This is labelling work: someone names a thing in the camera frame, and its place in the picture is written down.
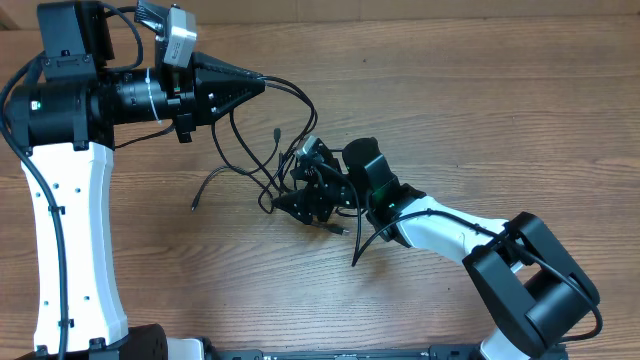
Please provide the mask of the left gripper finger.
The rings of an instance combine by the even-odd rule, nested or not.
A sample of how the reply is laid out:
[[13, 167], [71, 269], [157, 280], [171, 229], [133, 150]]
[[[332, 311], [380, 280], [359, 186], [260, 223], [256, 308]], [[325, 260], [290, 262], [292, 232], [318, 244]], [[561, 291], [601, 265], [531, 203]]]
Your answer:
[[259, 79], [262, 77], [261, 73], [232, 65], [218, 58], [206, 55], [202, 52], [194, 52], [191, 56], [191, 62], [197, 69], [204, 69], [216, 73], [246, 77], [251, 79]]
[[261, 75], [245, 69], [199, 68], [194, 71], [197, 126], [212, 125], [244, 102], [265, 91]]

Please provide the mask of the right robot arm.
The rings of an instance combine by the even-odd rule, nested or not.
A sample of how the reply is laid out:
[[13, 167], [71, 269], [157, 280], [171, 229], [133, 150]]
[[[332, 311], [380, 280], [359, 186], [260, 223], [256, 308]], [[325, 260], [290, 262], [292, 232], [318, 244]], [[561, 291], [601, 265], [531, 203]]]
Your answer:
[[567, 342], [598, 336], [604, 325], [599, 292], [549, 227], [522, 212], [511, 220], [473, 216], [401, 183], [375, 138], [340, 150], [310, 135], [282, 157], [302, 187], [272, 204], [305, 225], [328, 225], [340, 208], [374, 228], [358, 237], [359, 261], [377, 239], [434, 252], [462, 265], [495, 325], [472, 359], [558, 358]]

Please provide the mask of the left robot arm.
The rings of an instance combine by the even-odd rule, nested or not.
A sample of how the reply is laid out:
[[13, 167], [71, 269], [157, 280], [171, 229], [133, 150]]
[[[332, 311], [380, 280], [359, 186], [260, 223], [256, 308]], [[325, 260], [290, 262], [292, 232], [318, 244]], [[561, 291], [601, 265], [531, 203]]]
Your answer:
[[37, 9], [43, 51], [1, 93], [1, 132], [32, 199], [39, 310], [35, 359], [211, 359], [205, 338], [130, 327], [115, 279], [110, 214], [117, 125], [166, 120], [181, 142], [265, 82], [195, 48], [193, 14], [145, 1]]

